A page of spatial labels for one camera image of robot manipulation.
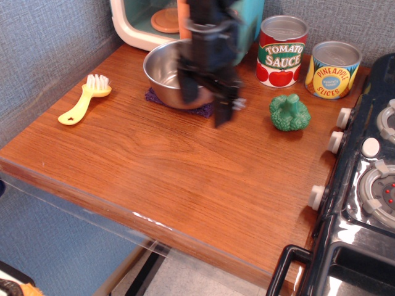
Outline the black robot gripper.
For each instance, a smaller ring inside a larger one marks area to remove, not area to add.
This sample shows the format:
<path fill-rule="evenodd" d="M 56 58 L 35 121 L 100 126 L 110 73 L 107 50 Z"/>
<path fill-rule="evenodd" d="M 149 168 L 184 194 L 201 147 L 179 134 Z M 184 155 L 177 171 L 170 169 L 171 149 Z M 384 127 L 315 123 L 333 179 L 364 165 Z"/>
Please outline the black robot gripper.
<path fill-rule="evenodd" d="M 186 104 L 198 98 L 199 85 L 224 88 L 214 94 L 214 123 L 218 128 L 231 121 L 234 111 L 246 106 L 239 96 L 242 82 L 234 70 L 238 55 L 238 28 L 242 23 L 231 8 L 233 1 L 187 1 L 185 28 L 191 44 L 179 49 L 178 80 Z"/>

